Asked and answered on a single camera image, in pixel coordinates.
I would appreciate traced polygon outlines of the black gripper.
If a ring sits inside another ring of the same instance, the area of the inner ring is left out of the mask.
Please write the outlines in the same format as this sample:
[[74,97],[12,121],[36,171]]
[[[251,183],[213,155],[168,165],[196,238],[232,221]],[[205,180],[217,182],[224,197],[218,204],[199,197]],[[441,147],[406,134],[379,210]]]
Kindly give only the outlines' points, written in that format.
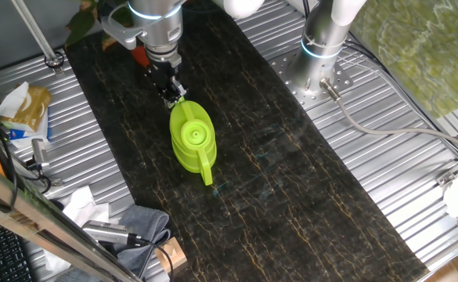
[[160,97],[168,108],[172,108],[178,98],[186,94],[186,89],[179,81],[179,69],[168,61],[150,61],[148,77],[157,87]]

